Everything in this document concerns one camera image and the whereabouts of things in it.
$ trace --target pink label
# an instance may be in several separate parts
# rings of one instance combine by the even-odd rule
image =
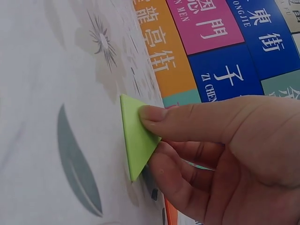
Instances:
[[[244,42],[225,0],[167,0],[187,54]]]

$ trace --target hand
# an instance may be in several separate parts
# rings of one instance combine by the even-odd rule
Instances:
[[[144,106],[140,117],[163,138],[149,166],[179,211],[205,225],[300,224],[300,101]]]

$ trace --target orange strip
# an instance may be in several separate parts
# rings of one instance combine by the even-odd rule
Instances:
[[[165,0],[134,0],[162,97],[196,89],[194,76]]]

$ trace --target green paper triangle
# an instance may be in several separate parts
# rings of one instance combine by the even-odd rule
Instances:
[[[135,181],[157,147],[160,137],[146,130],[140,121],[138,109],[145,103],[127,95],[121,95],[120,101],[130,179]]]

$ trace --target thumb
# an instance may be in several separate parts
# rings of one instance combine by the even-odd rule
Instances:
[[[244,96],[170,109],[147,105],[139,113],[143,125],[163,139],[229,143],[243,121],[272,98]]]

